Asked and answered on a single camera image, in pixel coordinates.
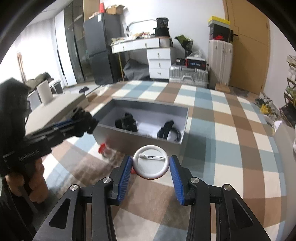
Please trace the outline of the left hand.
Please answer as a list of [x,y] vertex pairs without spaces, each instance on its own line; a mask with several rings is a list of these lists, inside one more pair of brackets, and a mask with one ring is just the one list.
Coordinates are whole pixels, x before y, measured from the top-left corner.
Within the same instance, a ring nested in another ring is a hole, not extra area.
[[[31,202],[42,203],[48,197],[48,187],[43,177],[44,165],[42,159],[39,158],[35,161],[35,172],[29,181],[29,188],[32,192],[29,195]],[[13,194],[20,197],[22,196],[19,187],[23,186],[25,181],[22,175],[8,174],[5,176],[5,180]]]

